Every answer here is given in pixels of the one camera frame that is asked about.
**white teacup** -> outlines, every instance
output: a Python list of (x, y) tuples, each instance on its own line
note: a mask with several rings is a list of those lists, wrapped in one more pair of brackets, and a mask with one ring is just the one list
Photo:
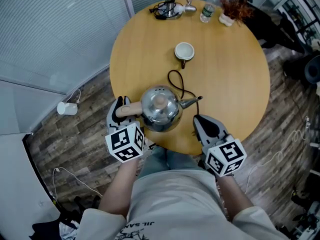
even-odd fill
[(181, 61), (181, 68), (184, 69), (186, 62), (195, 56), (195, 49), (190, 43), (181, 42), (174, 48), (174, 54)]

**flower pot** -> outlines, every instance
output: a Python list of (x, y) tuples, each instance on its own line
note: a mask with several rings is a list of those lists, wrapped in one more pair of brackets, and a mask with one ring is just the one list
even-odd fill
[(230, 17), (226, 16), (223, 12), (219, 16), (219, 21), (227, 27), (232, 26), (232, 24), (235, 22), (234, 19), (231, 19)]

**window blinds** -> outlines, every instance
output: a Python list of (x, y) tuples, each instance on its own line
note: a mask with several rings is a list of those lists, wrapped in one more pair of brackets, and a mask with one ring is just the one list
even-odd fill
[(0, 80), (68, 93), (105, 68), (124, 0), (0, 0)]

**table top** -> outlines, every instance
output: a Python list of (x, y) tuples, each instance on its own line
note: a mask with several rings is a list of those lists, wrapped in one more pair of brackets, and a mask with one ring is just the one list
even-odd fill
[[(149, 6), (132, 17), (112, 48), (110, 81), (115, 97), (128, 96), (131, 102), (155, 85), (170, 86), (167, 74), (178, 70), (184, 87), (203, 96), (199, 113), (221, 121), (235, 139), (243, 141), (257, 127), (266, 110), (270, 94), (270, 75), (266, 57), (255, 36), (244, 24), (227, 27), (218, 21), (217, 10), (209, 23), (199, 19), (205, 2), (193, 0), (197, 12), (176, 20), (157, 20)], [(174, 49), (180, 42), (193, 45), (194, 58), (185, 69)], [(177, 74), (171, 74), (180, 85)], [(186, 93), (184, 99), (192, 96)], [(183, 110), (181, 121), (171, 131), (145, 136), (156, 144), (183, 154), (199, 155), (201, 144), (194, 133), (196, 105)]]

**jeans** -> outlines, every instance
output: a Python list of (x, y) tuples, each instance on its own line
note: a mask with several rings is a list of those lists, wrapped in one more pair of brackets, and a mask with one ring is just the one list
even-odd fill
[(156, 146), (153, 149), (152, 154), (146, 158), (138, 179), (149, 174), (183, 169), (203, 170), (198, 167), (196, 161), (193, 160), (190, 155), (177, 153), (163, 147)]

